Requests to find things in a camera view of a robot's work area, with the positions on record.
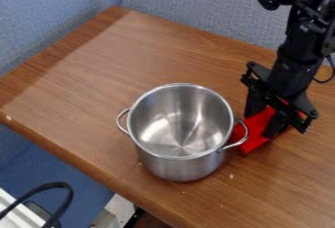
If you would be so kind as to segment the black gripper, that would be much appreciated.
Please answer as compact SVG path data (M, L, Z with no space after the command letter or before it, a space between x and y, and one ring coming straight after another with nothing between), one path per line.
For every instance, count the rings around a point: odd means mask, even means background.
M312 121L319 117L305 90L293 96L281 96L269 87L270 69L254 62L248 62L245 67L246 71L240 77L240 82L246 87L244 117L249 118L270 107L274 112L266 122L262 136L273 138L288 126L292 126L299 133L305 133Z

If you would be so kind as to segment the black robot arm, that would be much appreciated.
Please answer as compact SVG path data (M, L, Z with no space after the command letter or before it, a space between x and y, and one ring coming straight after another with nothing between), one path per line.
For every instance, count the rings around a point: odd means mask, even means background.
M323 62L335 54L335 0L257 0L264 9L290 8L285 40L277 49L274 64L265 68L246 64L240 81L248 88L244 116L270 108L260 134L272 138L286 127L305 132L317 119L305 90L316 81Z

